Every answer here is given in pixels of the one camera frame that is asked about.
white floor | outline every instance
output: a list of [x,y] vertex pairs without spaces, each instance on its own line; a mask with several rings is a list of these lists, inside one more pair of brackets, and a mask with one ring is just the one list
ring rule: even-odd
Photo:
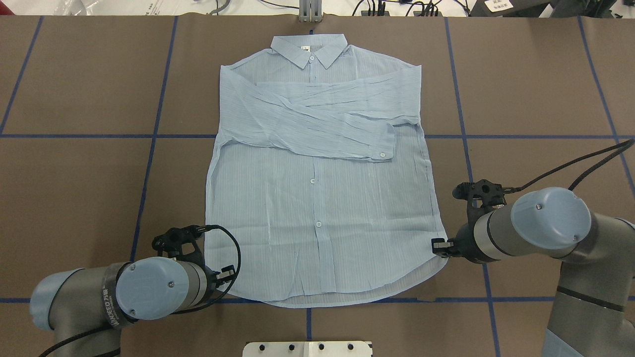
[[[65,5],[74,5],[75,8],[85,8],[88,15],[147,15],[149,8],[155,7],[158,15],[181,15],[187,12],[208,13],[216,8],[216,0],[3,0],[4,3],[17,15],[61,15]],[[298,0],[268,0],[272,3],[298,6]],[[472,8],[476,0],[467,0]],[[324,13],[350,16],[358,0],[323,0]],[[409,4],[387,3],[386,11],[391,16],[404,16],[410,7]],[[465,12],[455,0],[441,0],[439,10],[446,17],[464,17]],[[361,10],[367,10],[366,2],[360,5],[357,15]],[[613,13],[634,18],[633,7],[624,6],[622,0],[617,0],[612,8]],[[279,8],[261,2],[260,0],[231,0],[229,6],[221,12],[221,15],[275,15],[282,13],[297,14],[296,9]],[[548,17],[551,9],[548,6],[541,17]]]

white paper label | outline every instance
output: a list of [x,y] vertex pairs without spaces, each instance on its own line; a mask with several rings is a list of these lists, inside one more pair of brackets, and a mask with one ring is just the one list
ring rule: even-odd
[[487,8],[493,13],[514,7],[509,0],[487,0],[485,1],[485,5],[487,5]]

black strap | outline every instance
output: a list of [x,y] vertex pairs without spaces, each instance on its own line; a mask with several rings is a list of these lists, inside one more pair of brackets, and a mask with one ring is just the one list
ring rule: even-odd
[[111,264],[106,269],[104,278],[102,279],[102,307],[104,308],[108,323],[117,330],[121,330],[138,321],[136,319],[129,319],[126,314],[123,313],[117,302],[117,279],[121,270],[128,264],[129,262]]
[[562,286],[558,286],[558,288],[556,290],[558,292],[561,292],[561,293],[565,294],[565,295],[569,295],[570,297],[575,297],[576,299],[580,299],[582,301],[590,302],[591,304],[594,304],[594,305],[597,305],[597,306],[601,306],[601,307],[605,307],[607,309],[615,310],[615,311],[618,311],[620,313],[624,312],[624,306],[620,306],[620,305],[614,304],[612,302],[600,300],[600,299],[597,299],[597,298],[595,298],[593,296],[585,295],[583,293],[578,293],[578,292],[575,292],[573,290],[567,289],[567,288],[562,287]]
[[121,354],[121,348],[117,348],[110,352],[98,354],[95,357],[115,357],[115,356],[119,356],[120,354]]

gray cable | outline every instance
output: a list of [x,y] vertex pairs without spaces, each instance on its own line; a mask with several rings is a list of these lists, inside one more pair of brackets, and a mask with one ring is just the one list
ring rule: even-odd
[[221,11],[223,11],[226,7],[229,6],[229,3],[231,3],[232,0],[226,0],[226,2],[223,4],[223,6],[217,8],[216,10],[211,10],[210,12],[207,13],[207,15],[214,15],[215,13],[220,13]]

light blue shirt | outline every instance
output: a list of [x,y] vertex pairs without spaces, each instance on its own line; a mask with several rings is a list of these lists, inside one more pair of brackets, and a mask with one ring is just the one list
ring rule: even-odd
[[[220,71],[206,222],[243,266],[231,294],[284,307],[402,292],[446,260],[420,124],[421,67],[344,35],[274,37]],[[235,262],[209,232],[206,261]]]

